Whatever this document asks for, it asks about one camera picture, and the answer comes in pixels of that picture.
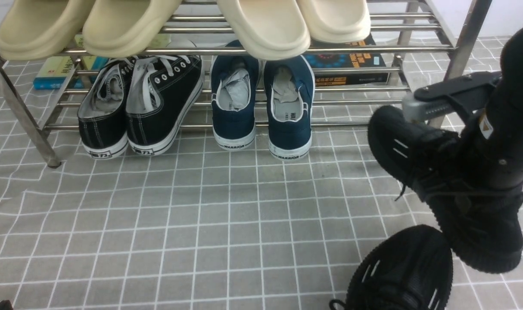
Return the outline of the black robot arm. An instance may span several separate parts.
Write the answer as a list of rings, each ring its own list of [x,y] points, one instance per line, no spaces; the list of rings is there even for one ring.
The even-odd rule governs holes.
[[[523,28],[501,52],[502,76],[461,136],[458,163],[475,188],[523,186]]]

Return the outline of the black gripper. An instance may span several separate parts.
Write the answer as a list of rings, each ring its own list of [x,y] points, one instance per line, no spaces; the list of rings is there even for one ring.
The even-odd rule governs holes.
[[[506,190],[523,185],[523,109],[487,104],[463,146],[460,164],[476,187]]]

